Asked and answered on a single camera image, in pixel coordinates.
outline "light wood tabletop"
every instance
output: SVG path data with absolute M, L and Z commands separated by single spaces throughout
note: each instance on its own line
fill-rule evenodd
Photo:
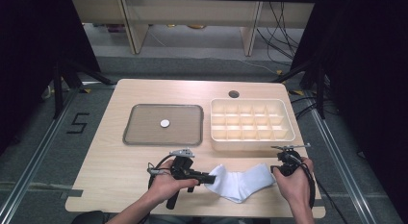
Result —
M 103 115 L 98 130 L 73 186 L 82 190 L 81 196 L 68 197 L 65 208 L 69 212 L 121 212 L 147 191 L 150 175 L 149 162 L 158 163 L 177 146 L 135 146 L 123 142 L 132 108 L 137 104 L 199 105 L 204 111 L 202 142 L 192 146 L 195 158 L 191 168 L 210 172 L 223 164 L 230 172 L 244 172 L 258 163 L 281 165 L 276 158 L 280 151 L 216 151 L 211 142 L 211 101 L 229 99 L 235 90 L 241 99 L 280 99 L 288 111 L 295 134 L 293 145 L 303 144 L 286 88 L 281 84 L 206 82 L 173 80 L 120 80 Z M 304 148 L 296 149 L 307 157 Z M 322 218 L 325 208 L 317 187 L 314 218 Z M 236 217 L 291 217 L 286 200 L 277 184 L 253 193 L 243 203 L 236 204 L 211 192 L 204 185 L 195 187 L 193 193 L 180 191 L 174 210 L 166 208 L 166 202 L 152 211 L 153 214 L 192 216 Z

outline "hand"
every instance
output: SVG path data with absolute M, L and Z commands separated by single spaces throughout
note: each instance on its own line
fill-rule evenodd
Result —
M 313 162 L 302 157 L 310 173 L 313 175 Z M 288 201 L 296 223 L 314 223 L 312 210 L 309 207 L 309 181 L 304 171 L 298 167 L 294 173 L 285 177 L 278 168 L 273 168 L 273 175 L 282 196 Z
M 173 164 L 173 160 L 169 160 L 163 163 L 160 168 L 166 171 L 166 174 L 157 175 L 152 183 L 152 186 L 147 191 L 155 201 L 163 203 L 165 200 L 171 198 L 178 190 L 186 187 L 194 187 L 198 185 L 198 181 L 195 179 L 175 180 L 171 176 L 170 168 Z

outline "gray floor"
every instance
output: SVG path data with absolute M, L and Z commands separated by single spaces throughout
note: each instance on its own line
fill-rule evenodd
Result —
M 252 56 L 246 57 L 239 28 L 194 30 L 182 25 L 172 28 L 153 25 L 138 55 L 130 53 L 123 33 L 108 33 L 106 28 L 90 24 L 86 24 L 85 29 L 104 75 L 112 80 L 151 78 L 268 82 L 276 77 L 277 70 L 289 70 L 286 65 L 269 60 L 267 46 L 259 36 L 256 37 Z M 266 29 L 261 29 L 261 32 L 268 35 Z M 293 39 L 300 40 L 302 30 L 289 30 L 288 33 Z M 285 45 L 277 45 L 289 51 Z M 278 62 L 290 61 L 272 50 L 269 50 L 269 55 Z M 302 74 L 299 74 L 288 80 L 285 83 L 287 89 L 299 90 L 301 77 Z M 75 181 L 112 93 L 112 88 L 95 87 L 89 93 L 75 96 L 11 223 L 70 223 L 78 214 L 64 209 L 66 193 Z M 302 97 L 290 95 L 291 100 Z M 307 101 L 302 100 L 293 103 L 293 110 L 300 112 L 307 106 Z M 333 103 L 327 102 L 324 107 L 330 132 L 377 223 L 402 223 L 368 163 L 356 155 L 358 146 Z M 39 104 L 21 130 L 20 142 L 11 145 L 0 157 L 0 201 L 6 201 L 41 143 L 52 123 L 53 112 L 52 97 Z M 81 134 L 69 134 L 69 131 L 79 128 L 71 125 L 78 112 L 88 113 L 78 120 L 87 123 L 87 127 Z M 308 112 L 299 118 L 298 125 L 305 142 L 313 145 L 307 151 L 315 163 L 316 178 L 348 223 L 363 223 L 313 114 Z M 322 197 L 326 216 L 317 219 L 317 223 L 344 223 L 327 195 L 323 193 Z M 293 220 L 273 218 L 271 223 L 293 223 Z

